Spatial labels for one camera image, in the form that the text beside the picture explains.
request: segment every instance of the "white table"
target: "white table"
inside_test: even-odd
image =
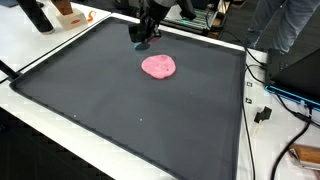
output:
[[[13,8],[0,6],[0,60],[15,71],[25,67],[78,33],[92,28],[97,22],[111,14],[107,11],[72,3],[72,7],[82,11],[86,17],[92,10],[96,12],[96,16],[87,26],[64,31],[55,17],[57,9],[51,1],[43,0],[42,2],[45,4],[42,9],[55,28],[55,32],[51,35],[41,35],[20,6]],[[0,81],[6,77],[4,73],[0,72]]]
[[[124,20],[138,22],[138,20],[129,18],[119,14],[112,14],[110,17],[117,17]],[[161,30],[177,33],[183,36],[193,37],[213,44],[242,50],[242,47],[224,43],[221,41],[209,39],[206,37],[194,35],[180,30],[161,26]],[[259,60],[264,61],[266,55],[264,53],[252,50],[252,53]],[[40,63],[53,53],[43,57],[41,60],[26,68],[26,72],[31,67]],[[253,64],[251,58],[247,59],[248,64]],[[253,72],[262,78],[263,72],[259,72],[253,68]],[[271,120],[264,123],[263,129],[255,138],[251,137],[253,145],[253,153],[256,163],[257,180],[269,179],[271,167],[275,158],[278,156],[284,145],[289,139],[296,135],[303,127],[303,123],[292,117],[277,102],[275,98],[270,96],[263,90],[263,87],[256,83],[249,75],[246,80],[253,82],[253,87],[245,88],[245,97],[251,98],[253,104],[246,104],[246,112],[249,121],[249,129],[251,135],[256,124],[253,122],[257,110],[262,110],[264,106],[273,109]],[[55,142],[64,146],[74,154],[91,163],[101,171],[105,172],[114,179],[137,179],[137,180],[164,180],[174,179],[171,175],[149,164],[139,157],[123,150],[122,148],[108,142],[107,140],[91,133],[84,128],[74,124],[73,122],[61,117],[42,106],[16,94],[9,87],[6,81],[0,84],[0,106],[10,112],[23,122],[35,128],[39,132],[48,136]],[[290,108],[297,108],[293,103],[289,103]],[[306,133],[298,142],[303,144],[320,146],[320,131],[314,127]],[[242,126],[239,145],[238,159],[238,180],[252,179],[252,169],[250,163],[249,149],[246,140],[244,126]],[[288,161],[287,156],[281,161],[277,176],[278,179],[290,180],[310,180],[315,179],[312,171],[303,170],[293,167]]]

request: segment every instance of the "black tray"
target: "black tray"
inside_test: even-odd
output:
[[[245,53],[168,32],[135,51],[127,24],[104,20],[11,88],[176,178],[236,179]],[[170,78],[142,72],[157,54]]]

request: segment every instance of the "orange object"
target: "orange object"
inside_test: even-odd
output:
[[[90,11],[88,16],[89,16],[88,22],[91,22],[91,21],[93,21],[93,18],[96,16],[96,12]]]

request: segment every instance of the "play dough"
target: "play dough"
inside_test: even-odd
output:
[[[141,68],[156,79],[164,79],[176,71],[173,59],[167,55],[150,56],[142,62]]]

